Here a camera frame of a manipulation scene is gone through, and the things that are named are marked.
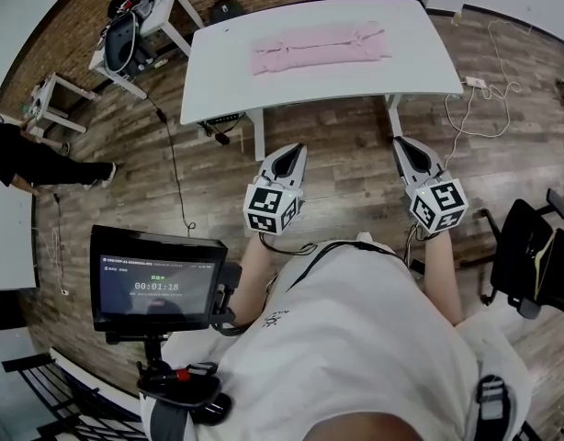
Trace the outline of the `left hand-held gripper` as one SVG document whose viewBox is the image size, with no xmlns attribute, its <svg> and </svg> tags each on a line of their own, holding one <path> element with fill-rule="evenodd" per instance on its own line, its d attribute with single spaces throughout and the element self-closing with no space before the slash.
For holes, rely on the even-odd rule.
<svg viewBox="0 0 564 441">
<path fill-rule="evenodd" d="M 243 217 L 249 230 L 279 236 L 299 215 L 307 157 L 305 144 L 292 143 L 264 159 L 259 176 L 246 189 Z"/>
</svg>

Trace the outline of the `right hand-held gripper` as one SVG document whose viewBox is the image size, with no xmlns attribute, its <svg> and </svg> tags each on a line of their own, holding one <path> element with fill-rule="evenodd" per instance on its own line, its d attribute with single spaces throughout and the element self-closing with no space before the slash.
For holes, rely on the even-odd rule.
<svg viewBox="0 0 564 441">
<path fill-rule="evenodd" d="M 460 181 L 442 172 L 442 160 L 427 145 L 404 136 L 395 137 L 392 145 L 397 168 L 407 185 L 411 215 L 427 235 L 456 227 L 468 210 Z"/>
</svg>

